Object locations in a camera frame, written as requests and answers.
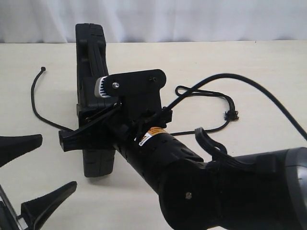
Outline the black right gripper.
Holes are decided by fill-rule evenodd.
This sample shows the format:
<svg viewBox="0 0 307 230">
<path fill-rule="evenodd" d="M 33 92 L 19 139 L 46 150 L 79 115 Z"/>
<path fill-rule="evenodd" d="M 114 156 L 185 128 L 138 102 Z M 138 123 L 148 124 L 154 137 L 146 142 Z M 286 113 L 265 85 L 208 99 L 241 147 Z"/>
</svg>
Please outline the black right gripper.
<svg viewBox="0 0 307 230">
<path fill-rule="evenodd" d="M 64 152 L 72 150 L 115 150 L 141 148 L 154 134 L 172 122 L 173 110 L 161 104 L 114 105 L 94 114 L 77 130 L 59 131 Z"/>
</svg>

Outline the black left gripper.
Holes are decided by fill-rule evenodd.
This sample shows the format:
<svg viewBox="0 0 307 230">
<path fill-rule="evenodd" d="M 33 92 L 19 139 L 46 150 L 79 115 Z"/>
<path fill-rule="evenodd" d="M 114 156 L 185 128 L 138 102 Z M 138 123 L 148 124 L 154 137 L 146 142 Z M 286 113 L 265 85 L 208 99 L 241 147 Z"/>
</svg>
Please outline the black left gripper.
<svg viewBox="0 0 307 230">
<path fill-rule="evenodd" d="M 0 166 L 31 152 L 42 145 L 41 134 L 28 136 L 0 137 Z M 71 181 L 44 196 L 21 203 L 18 215 L 0 186 L 0 229 L 1 230 L 40 230 L 55 210 L 77 188 L 77 182 Z"/>
</svg>

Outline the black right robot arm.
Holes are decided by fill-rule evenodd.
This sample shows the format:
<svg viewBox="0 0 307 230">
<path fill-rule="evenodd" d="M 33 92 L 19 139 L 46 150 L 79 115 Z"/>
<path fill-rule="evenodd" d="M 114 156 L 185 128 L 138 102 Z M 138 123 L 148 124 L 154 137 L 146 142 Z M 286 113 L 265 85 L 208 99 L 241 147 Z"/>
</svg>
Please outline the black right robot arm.
<svg viewBox="0 0 307 230">
<path fill-rule="evenodd" d="M 61 131 L 64 151 L 117 150 L 157 193 L 175 230 L 304 230 L 307 227 L 307 149 L 232 157 L 202 128 L 195 138 L 210 162 L 165 131 L 167 118 L 131 122 L 109 107 L 77 130 Z"/>
</svg>

